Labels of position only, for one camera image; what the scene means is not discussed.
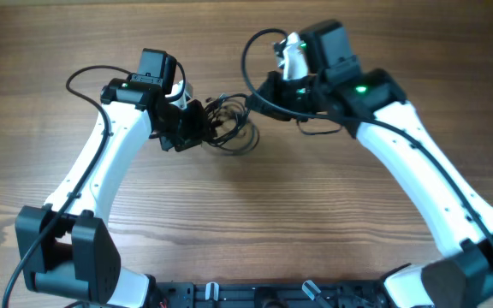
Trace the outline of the black USB cable long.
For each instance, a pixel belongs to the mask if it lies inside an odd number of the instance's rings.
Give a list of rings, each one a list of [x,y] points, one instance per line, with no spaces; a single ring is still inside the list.
[[[239,102],[246,105],[246,100],[240,98]],[[252,151],[259,142],[259,130],[258,127],[252,122],[249,114],[249,122],[241,130],[241,134],[238,137],[230,140],[224,145],[224,148],[212,147],[203,141],[201,147],[207,151],[212,152],[220,156],[241,156]]]

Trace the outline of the black USB cable short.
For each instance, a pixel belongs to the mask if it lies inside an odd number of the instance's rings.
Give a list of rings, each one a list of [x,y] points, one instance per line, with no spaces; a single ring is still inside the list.
[[[208,136],[205,143],[216,148],[224,148],[230,140],[241,134],[249,122],[250,110],[239,99],[247,100],[244,93],[222,94],[219,98],[205,100],[205,115],[208,121]]]

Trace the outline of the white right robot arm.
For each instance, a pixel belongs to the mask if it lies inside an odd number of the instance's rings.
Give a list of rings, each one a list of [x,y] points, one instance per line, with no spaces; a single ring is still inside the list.
[[[392,306],[475,307],[493,297],[493,207],[439,149],[386,71],[296,79],[272,71],[246,104],[280,121],[319,119],[344,127],[411,199],[442,257],[386,275],[380,290]]]

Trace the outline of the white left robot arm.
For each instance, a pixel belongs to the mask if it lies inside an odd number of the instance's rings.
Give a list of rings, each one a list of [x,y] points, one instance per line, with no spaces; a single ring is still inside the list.
[[[13,276],[28,290],[110,307],[154,307],[154,278],[122,267],[107,229],[111,206],[137,151],[158,138],[163,150],[202,142],[206,120],[191,86],[147,74],[104,87],[97,123],[64,181],[42,207],[15,220],[21,256]]]

